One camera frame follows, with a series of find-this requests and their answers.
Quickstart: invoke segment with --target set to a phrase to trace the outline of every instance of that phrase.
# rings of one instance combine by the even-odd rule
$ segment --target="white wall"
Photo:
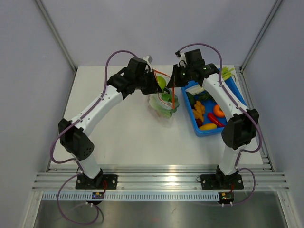
[[[304,225],[304,2],[284,1],[245,69],[261,127]]]
[[[120,49],[176,63],[184,45],[215,46],[225,64],[240,65],[275,0],[43,0],[78,66],[104,65]],[[207,48],[206,62],[219,63]],[[124,65],[118,55],[112,65]]]
[[[0,226],[16,228],[73,74],[34,1],[2,0],[0,24]]]

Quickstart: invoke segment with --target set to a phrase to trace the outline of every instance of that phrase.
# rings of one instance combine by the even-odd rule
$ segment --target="white table surface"
[[[110,66],[108,75],[118,72],[122,66]],[[168,75],[172,66],[154,66]],[[81,66],[73,84],[64,117],[70,120],[80,113],[104,86],[104,66]],[[197,137],[194,133],[181,89],[176,89],[180,106],[174,114],[171,127],[163,127],[147,108],[147,96],[140,91],[129,95],[114,107],[96,126],[90,139],[95,145],[94,156],[98,164],[107,165],[213,165],[223,156],[224,143],[221,134]],[[253,139],[249,149],[257,147]],[[72,156],[57,142],[54,157],[65,160]],[[240,164],[263,164],[259,152],[243,153]],[[75,165],[71,161],[63,165]]]

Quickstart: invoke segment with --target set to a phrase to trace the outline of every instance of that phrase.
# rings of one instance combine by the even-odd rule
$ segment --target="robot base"
[[[242,176],[235,172],[225,175],[217,166],[216,174],[200,175],[201,187],[203,190],[241,190],[244,189]]]
[[[106,181],[107,190],[117,189],[118,175],[114,174],[103,174],[101,181],[92,182],[92,179],[88,178],[85,175],[79,175],[76,181],[76,189],[104,189],[104,181]]]
[[[233,179],[220,184],[215,174],[200,175],[201,187],[203,190],[241,190],[244,189],[243,180],[241,175],[236,175]]]

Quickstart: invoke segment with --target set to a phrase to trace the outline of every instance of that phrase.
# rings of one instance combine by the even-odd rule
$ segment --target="blue plastic bin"
[[[236,84],[233,81],[233,77],[227,79],[225,82],[226,82],[227,86],[231,89],[231,91],[234,93],[234,95],[240,100],[240,102],[245,104],[245,101],[244,101],[241,93],[239,92]],[[224,129],[223,127],[220,127],[220,128],[214,129],[214,130],[201,131],[198,128],[198,126],[195,122],[194,114],[192,112],[192,108],[191,108],[190,102],[189,102],[187,94],[186,94],[186,89],[189,88],[189,87],[195,86],[197,84],[198,83],[196,83],[194,81],[191,81],[191,82],[189,82],[189,84],[187,86],[181,88],[182,94],[183,94],[184,99],[185,99],[186,107],[187,107],[187,110],[188,110],[188,113],[189,113],[189,116],[190,116],[190,119],[191,119],[191,122],[192,122],[192,126],[194,128],[194,132],[198,137],[204,137],[204,136],[208,136],[208,135],[218,134],[218,133],[222,132],[222,130]],[[209,123],[211,123],[211,121],[207,117],[207,114],[208,113],[213,113],[213,107],[216,105],[216,102],[214,102],[212,100],[207,100],[207,101],[201,101],[201,103],[205,106],[205,109],[206,109],[206,112],[204,114],[204,124],[209,124]],[[227,121],[226,121],[225,118],[218,118],[217,117],[217,119],[223,125],[227,124]]]

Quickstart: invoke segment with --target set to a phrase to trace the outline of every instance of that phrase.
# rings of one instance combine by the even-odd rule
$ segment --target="red chili pepper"
[[[213,122],[217,127],[225,127],[212,113],[208,113],[207,115],[208,119],[210,119],[211,122]]]

